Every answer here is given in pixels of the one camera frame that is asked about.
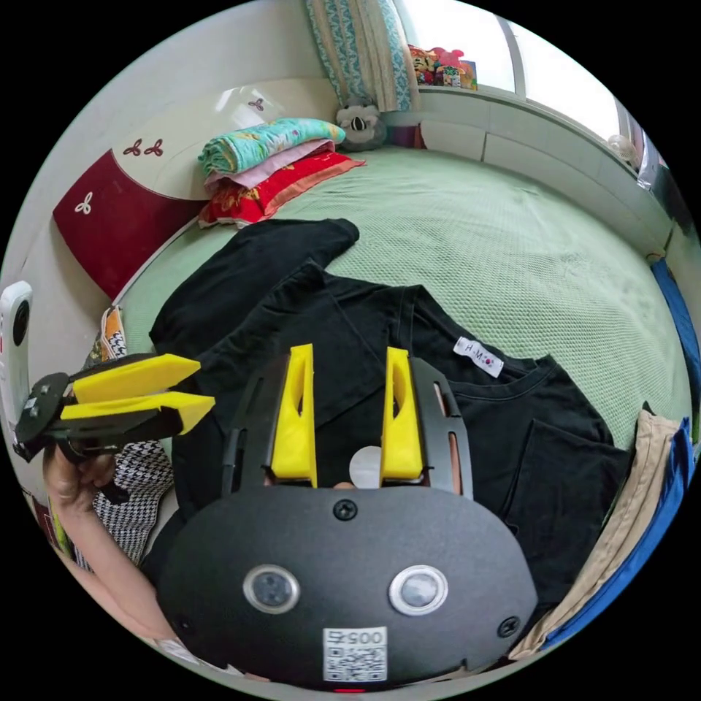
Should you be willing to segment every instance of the hand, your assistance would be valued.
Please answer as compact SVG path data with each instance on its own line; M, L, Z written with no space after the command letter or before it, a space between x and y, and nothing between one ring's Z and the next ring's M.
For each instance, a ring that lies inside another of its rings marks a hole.
M44 456L46 491L56 508L88 512L92 510L97 490L112 481L115 468L111 455L73 465L57 446L53 454L46 451Z

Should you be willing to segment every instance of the pink blanket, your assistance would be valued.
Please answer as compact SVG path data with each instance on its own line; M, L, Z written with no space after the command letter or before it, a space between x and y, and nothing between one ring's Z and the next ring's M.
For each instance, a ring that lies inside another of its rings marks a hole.
M225 180L230 183L237 183L247 190L255 188L264 180L267 180L273 173L281 168L295 163L301 158L323 153L324 151L334 152L336 145L331 139L315 139L299 146L274 153L266 158L260 165L249 168L241 173L212 173L204 182L204 189L208 194L214 194L219 184Z

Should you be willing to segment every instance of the toy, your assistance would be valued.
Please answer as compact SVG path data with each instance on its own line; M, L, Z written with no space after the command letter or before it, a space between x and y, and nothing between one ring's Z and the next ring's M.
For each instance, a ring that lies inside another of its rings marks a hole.
M464 72L460 66L460 57L464 56L464 53L460 49L446 51L440 46L432 48L430 53L434 53L437 56L434 84L459 88L461 86L461 74Z
M474 61L460 61L463 72L460 74L461 87L466 90L477 90L477 65Z
M345 130L345 140L340 147L346 151L379 148L387 138L380 110L366 97L349 97L336 114L336 124Z
M414 63L416 81L419 85L433 85L437 56L430 51L424 51L418 46L409 44L409 51Z

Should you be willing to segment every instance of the white circle sticker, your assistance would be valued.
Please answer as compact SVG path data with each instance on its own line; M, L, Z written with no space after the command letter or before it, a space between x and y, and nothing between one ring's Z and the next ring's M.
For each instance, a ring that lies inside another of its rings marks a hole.
M358 489L378 489L380 486L380 461L382 448L376 445L366 445L351 459L350 481Z

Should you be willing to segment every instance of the blue fabric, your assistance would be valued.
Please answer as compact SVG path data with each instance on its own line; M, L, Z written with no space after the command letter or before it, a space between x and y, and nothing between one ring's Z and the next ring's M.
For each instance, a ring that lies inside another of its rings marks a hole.
M415 73L405 60L404 29L391 0L305 0L304 4L319 58L340 104L352 96L368 96L382 111L412 109ZM372 58L387 55L389 61L381 64ZM391 81L378 79L388 73ZM384 110L385 103L390 107Z
M611 579L586 603L584 608L545 639L542 650L561 643L591 623L628 586L648 561L653 550L659 545L679 511L681 501L694 475L695 465L689 431L689 419L685 418L672 438L667 474L664 478L659 504L650 525L643 537L640 538L640 542Z
M686 360L686 368L689 371L689 384L692 388L692 406L694 413L699 410L701 403L701 351L692 317L681 296L677 283L672 279L667 262L662 258L651 266L652 274L662 290L667 306L672 313L672 319L677 327L679 340Z

